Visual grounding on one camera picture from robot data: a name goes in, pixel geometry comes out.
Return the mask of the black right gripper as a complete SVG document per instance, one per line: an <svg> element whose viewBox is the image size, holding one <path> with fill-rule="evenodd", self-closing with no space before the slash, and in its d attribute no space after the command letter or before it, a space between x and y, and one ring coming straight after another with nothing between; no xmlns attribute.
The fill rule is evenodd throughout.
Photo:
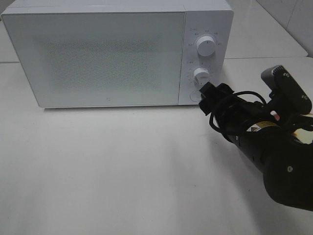
<svg viewBox="0 0 313 235"><path fill-rule="evenodd" d="M215 86L212 83L206 83L200 88L201 94L206 94L215 91ZM239 95L251 94L258 97L260 102L247 102ZM258 113L260 108L266 105L266 101L261 95L256 92L238 92L229 94L215 104L215 101L210 98L203 98L199 102L199 108L207 116L212 112L212 118L216 120L218 126L212 125L212 128L224 136L254 136L263 135L264 131L258 127L257 131L251 131L251 126L259 122L269 122L269 127L273 131L269 133L276 134L281 131L281 127L273 119L266 119L262 114Z"/></svg>

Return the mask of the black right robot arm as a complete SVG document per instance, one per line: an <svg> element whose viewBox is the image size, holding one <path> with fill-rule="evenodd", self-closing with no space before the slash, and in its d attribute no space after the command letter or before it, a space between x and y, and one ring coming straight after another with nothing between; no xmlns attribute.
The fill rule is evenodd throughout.
<svg viewBox="0 0 313 235"><path fill-rule="evenodd" d="M262 96L242 99L227 84L207 83L200 89L200 109L209 125L236 145L261 171L266 192L282 205L313 209L313 145L301 142L294 132L312 131L313 119L286 112L276 119Z"/></svg>

